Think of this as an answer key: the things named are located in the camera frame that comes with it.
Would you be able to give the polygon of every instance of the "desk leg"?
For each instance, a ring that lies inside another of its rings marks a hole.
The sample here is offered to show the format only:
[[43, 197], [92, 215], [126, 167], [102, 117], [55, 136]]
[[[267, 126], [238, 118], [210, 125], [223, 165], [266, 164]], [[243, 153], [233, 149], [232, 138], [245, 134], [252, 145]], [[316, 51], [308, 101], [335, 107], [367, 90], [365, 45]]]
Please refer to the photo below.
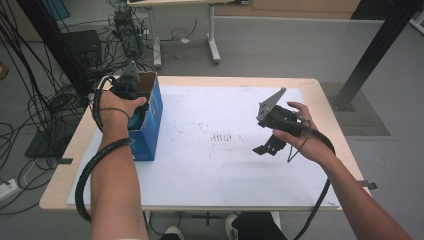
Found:
[[156, 36], [155, 17], [153, 15], [153, 9], [151, 7], [147, 7], [146, 10], [150, 22], [150, 31], [152, 34], [153, 41], [153, 65], [155, 66], [155, 68], [160, 68], [162, 65], [162, 58], [160, 54], [160, 40], [159, 37]]
[[420, 16], [416, 20], [411, 19], [409, 23], [412, 24], [418, 31], [424, 34], [424, 27], [421, 25], [424, 22], [424, 10], [421, 12]]
[[218, 48], [216, 47], [215, 43], [215, 22], [214, 22], [214, 16], [215, 16], [215, 6], [213, 3], [209, 4], [209, 33], [207, 34], [209, 47], [211, 49], [212, 58], [216, 63], [219, 63], [221, 61], [221, 57], [219, 56]]

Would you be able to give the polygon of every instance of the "wrist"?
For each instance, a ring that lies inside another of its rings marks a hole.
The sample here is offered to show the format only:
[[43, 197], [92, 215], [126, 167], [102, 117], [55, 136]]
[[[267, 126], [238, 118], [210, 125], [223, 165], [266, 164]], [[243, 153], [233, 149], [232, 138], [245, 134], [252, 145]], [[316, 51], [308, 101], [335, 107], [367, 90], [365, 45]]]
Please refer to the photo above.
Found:
[[317, 161], [317, 163], [327, 174], [333, 172], [335, 169], [338, 168], [339, 164], [342, 164], [342, 162], [340, 161], [340, 159], [337, 158], [336, 155], [328, 156], [325, 159]]
[[129, 121], [129, 116], [124, 111], [114, 108], [102, 109], [100, 111], [100, 118], [102, 120], [103, 127], [126, 127]]
[[103, 137], [100, 144], [100, 149], [114, 141], [128, 137], [129, 134], [127, 124], [123, 124], [122, 122], [111, 122], [105, 124], [103, 126]]

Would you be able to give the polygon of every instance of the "power strip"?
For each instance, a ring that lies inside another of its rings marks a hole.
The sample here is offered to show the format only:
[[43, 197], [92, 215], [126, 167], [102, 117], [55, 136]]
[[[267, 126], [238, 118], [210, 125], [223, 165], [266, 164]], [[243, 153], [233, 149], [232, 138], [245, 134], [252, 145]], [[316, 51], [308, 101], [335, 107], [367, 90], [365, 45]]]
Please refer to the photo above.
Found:
[[16, 185], [15, 179], [10, 179], [7, 183], [0, 185], [0, 201], [6, 199], [10, 195], [18, 192], [18, 186]]

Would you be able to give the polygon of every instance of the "shoe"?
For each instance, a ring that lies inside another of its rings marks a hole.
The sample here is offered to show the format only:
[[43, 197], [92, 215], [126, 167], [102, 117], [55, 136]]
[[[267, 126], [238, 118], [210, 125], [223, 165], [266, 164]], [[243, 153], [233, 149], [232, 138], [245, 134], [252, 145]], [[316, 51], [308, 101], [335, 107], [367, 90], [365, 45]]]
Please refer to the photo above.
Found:
[[184, 235], [176, 226], [170, 226], [165, 230], [165, 234], [176, 234], [180, 240], [184, 240]]
[[230, 240], [238, 240], [238, 230], [235, 229], [232, 225], [233, 221], [237, 218], [237, 215], [231, 214], [225, 219], [225, 231], [227, 232], [227, 237]]

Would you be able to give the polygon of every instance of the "cardboard box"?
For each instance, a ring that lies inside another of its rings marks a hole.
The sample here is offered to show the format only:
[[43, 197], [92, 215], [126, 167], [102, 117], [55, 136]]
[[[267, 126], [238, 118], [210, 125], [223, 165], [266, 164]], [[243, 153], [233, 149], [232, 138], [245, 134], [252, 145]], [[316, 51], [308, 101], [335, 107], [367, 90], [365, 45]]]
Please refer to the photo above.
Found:
[[159, 81], [155, 72], [141, 72], [138, 91], [151, 92], [148, 97], [149, 108], [146, 111], [140, 130], [129, 131], [130, 138], [136, 142], [131, 145], [135, 161], [153, 161], [159, 136], [162, 118], [162, 96]]

